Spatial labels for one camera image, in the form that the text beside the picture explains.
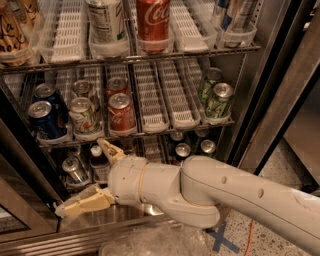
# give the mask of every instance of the blue can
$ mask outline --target blue can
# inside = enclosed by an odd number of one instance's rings
[[[57,109],[59,116],[62,121],[67,124],[68,123],[68,108],[58,90],[56,90],[53,86],[42,83],[37,85],[34,92],[35,101],[48,101]]]
[[[28,115],[42,139],[57,139],[67,134],[67,128],[48,101],[37,101],[30,105]]]

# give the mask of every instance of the speckled floor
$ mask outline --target speckled floor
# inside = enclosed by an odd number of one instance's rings
[[[309,176],[305,173],[305,167],[292,152],[285,140],[279,143],[260,176],[296,189],[301,189],[302,181],[304,184],[309,182]],[[220,242],[219,249],[213,250],[211,255],[245,255],[249,243],[251,221],[250,218],[241,213],[231,211],[226,219],[223,241],[226,242],[227,240],[236,246],[238,251],[235,250],[234,246],[230,249],[228,242],[226,245]],[[211,237],[209,241],[212,243],[212,247],[217,243],[216,239]],[[307,256],[310,254],[297,248],[259,223],[254,222],[251,249],[248,255]]]

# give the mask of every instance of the bottle cap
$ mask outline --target bottle cap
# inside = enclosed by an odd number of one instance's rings
[[[102,149],[98,145],[94,145],[90,148],[90,151],[93,156],[100,156],[102,154]]]

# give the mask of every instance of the silver can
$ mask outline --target silver can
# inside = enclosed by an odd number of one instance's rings
[[[90,135],[101,131],[99,114],[92,102],[85,97],[75,98],[70,103],[69,115],[72,118],[75,133]]]
[[[80,184],[89,179],[78,158],[68,157],[62,163],[62,169],[68,173],[73,183]]]
[[[201,105],[205,108],[207,106],[208,98],[210,97],[210,92],[212,87],[222,81],[222,71],[218,68],[209,68],[203,74],[201,78],[201,83],[198,89],[198,96]]]
[[[209,118],[223,118],[229,113],[233,98],[233,88],[227,83],[217,83],[210,93],[207,102],[206,116]]]
[[[85,159],[83,148],[81,145],[75,145],[68,148],[67,155],[69,157],[76,157],[78,158],[80,164],[84,168],[85,171],[89,171],[89,163],[88,160]]]
[[[72,86],[73,91],[76,93],[77,97],[86,97],[94,105],[96,111],[100,109],[99,98],[95,86],[88,80],[82,79],[74,82]]]
[[[176,148],[176,159],[183,162],[191,153],[191,148],[187,143],[179,143]]]
[[[96,43],[114,43],[126,38],[121,0],[86,0],[86,3]]]
[[[213,157],[216,152],[216,144],[212,140],[203,140],[200,144],[201,155]]]

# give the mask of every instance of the refrigerator shelf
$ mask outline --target refrigerator shelf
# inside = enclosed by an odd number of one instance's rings
[[[200,114],[181,71],[174,61],[157,63],[171,125],[175,129],[190,129],[200,123]]]
[[[134,64],[133,69],[142,131],[157,133],[167,130],[170,122],[154,64]]]

